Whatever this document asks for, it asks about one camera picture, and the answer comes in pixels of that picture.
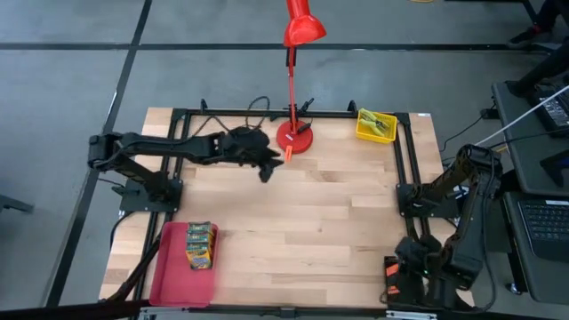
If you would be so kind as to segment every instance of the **wooden tabletop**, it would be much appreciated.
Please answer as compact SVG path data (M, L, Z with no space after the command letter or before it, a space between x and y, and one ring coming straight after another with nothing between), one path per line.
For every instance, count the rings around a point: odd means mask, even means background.
M171 113L171 108L149 108L142 133L166 136ZM443 171L433 124L428 114L410 118L421 179L431 181ZM220 119L229 128L244 123L242 116ZM190 134L203 121L192 116ZM273 149L283 121L262 126ZM395 154L390 144L357 139L355 127L355 119L314 119L312 147L276 168L266 184L257 169L184 163L182 202L174 220L210 220L220 228L212 304L385 308L379 301L385 288L383 257L393 255L406 236L395 195ZM211 121L200 134L218 131ZM407 159L405 134L399 132ZM155 156L136 160L151 170L161 162ZM443 220L429 222L440 241L453 233ZM118 227L101 298L115 292L140 260L147 224L148 213L140 212ZM145 298L153 274L154 264L148 268ZM469 294L466 300L471 301Z

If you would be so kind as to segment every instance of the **yellow container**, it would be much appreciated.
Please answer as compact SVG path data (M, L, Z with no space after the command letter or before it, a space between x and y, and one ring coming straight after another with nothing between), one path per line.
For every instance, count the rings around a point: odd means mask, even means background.
M382 121L387 127L388 132L385 137L380 137L373 133L372 128L367 125L362 125L359 123L359 119L362 118L362 113L357 113L357 126L356 126L356 136L359 139L375 141L379 143L390 143L395 140L395 133L397 132L397 117L384 115L379 112L373 112L377 119Z

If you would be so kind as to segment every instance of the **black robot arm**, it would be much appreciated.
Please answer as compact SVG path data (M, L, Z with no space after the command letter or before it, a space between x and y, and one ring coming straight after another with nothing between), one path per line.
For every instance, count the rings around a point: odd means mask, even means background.
M150 205L139 205L139 209L154 207L161 211L158 209L164 207L152 204L169 204L168 208L177 208L181 181L168 180L168 172L152 172L137 164L131 159L132 156L181 156L194 164L249 164L259 167L260 180L267 182L273 170L283 163L276 159L279 154L268 148L268 144L268 136L263 131L244 126L186 140L170 140L133 132L109 133L94 135L89 139L88 165L100 172L115 171L124 175L129 179L127 188L113 188L117 193L123 198L129 193L139 195L150 202ZM121 209L128 211L127 207L132 207L129 204L125 206Z
M482 270L485 260L483 227L484 214L490 199L500 186L500 155L488 148L473 145L462 147L454 163L431 183L414 185L402 202L404 211L414 216L426 216L436 209L455 186L469 182L469 195L460 212L456 232L445 244L431 237L423 244L405 238L396 252L409 269L428 275L429 287L416 301L422 305L456 308L456 289L468 290Z

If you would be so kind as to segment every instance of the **red tray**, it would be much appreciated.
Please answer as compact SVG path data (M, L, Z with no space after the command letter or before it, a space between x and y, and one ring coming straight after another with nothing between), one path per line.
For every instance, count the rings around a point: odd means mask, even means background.
M162 230L160 250L150 290L150 304L161 307L205 308L213 299L219 238L213 244L211 269L193 270L186 257L187 222L167 222Z

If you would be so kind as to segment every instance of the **lamp base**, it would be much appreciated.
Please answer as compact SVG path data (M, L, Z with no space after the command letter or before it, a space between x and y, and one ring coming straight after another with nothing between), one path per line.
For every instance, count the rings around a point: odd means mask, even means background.
M297 126L300 128L304 125L302 121L297 122ZM312 129L308 128L301 133L294 134L293 128L290 121L283 122L276 131L276 143L283 150L291 146L293 147L293 153L299 154L310 148L314 136L312 134Z

